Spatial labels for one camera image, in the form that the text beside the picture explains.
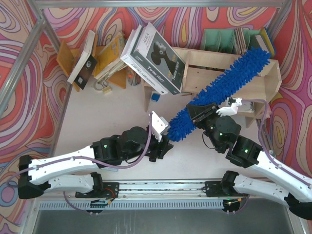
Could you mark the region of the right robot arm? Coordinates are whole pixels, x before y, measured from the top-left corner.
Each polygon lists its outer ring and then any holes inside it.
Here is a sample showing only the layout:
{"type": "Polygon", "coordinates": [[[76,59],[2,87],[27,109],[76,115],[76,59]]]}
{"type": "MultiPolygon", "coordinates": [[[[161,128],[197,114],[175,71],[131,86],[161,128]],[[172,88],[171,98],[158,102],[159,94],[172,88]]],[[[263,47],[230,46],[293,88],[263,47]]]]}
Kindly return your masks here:
{"type": "Polygon", "coordinates": [[[218,108],[215,104],[188,104],[186,108],[195,127],[204,130],[218,153],[226,154],[226,159],[232,164],[256,170],[270,179],[266,182],[227,171],[219,185],[223,193],[260,196],[284,205],[300,218],[311,220],[311,178],[272,157],[261,145],[241,136],[241,126],[229,115],[223,115],[225,108],[218,108]]]}

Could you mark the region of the blue microfiber duster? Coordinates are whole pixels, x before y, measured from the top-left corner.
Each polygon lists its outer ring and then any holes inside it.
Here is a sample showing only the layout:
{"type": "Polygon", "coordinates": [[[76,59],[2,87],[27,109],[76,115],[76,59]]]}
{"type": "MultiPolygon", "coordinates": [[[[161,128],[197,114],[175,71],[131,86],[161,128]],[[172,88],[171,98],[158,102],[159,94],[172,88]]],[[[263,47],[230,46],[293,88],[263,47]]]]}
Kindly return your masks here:
{"type": "MultiPolygon", "coordinates": [[[[215,103],[220,105],[227,98],[235,94],[240,88],[252,81],[266,65],[269,64],[271,54],[261,48],[248,50],[237,58],[210,85],[202,89],[197,97],[189,103],[204,106],[215,103]]],[[[179,142],[196,129],[191,121],[187,108],[184,108],[169,122],[167,137],[170,141],[179,142]]]]}

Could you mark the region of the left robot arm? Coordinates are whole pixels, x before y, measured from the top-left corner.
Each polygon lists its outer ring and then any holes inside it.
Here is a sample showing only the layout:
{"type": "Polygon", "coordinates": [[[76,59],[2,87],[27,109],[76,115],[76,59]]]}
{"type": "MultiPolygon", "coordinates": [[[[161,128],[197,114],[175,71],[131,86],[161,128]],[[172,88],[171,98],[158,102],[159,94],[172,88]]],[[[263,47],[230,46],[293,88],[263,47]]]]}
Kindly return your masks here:
{"type": "Polygon", "coordinates": [[[148,156],[150,162],[155,162],[172,148],[166,136],[155,136],[148,128],[133,127],[65,155],[48,159],[23,155],[19,159],[18,196],[32,199],[48,192],[75,191],[84,197],[100,197],[104,186],[95,169],[118,169],[122,162],[137,163],[140,156],[148,156]]]}

